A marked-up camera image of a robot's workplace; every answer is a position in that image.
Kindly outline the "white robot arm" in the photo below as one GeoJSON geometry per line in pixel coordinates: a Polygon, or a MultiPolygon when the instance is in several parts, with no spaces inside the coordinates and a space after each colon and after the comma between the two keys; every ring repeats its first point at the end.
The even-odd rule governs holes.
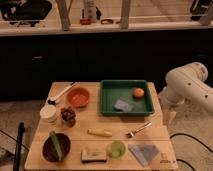
{"type": "Polygon", "coordinates": [[[158,94],[164,125],[172,122],[176,116],[174,108],[186,99],[213,114],[213,87],[205,83],[207,78],[207,67],[200,62],[174,68],[166,74],[166,86],[158,94]]]}

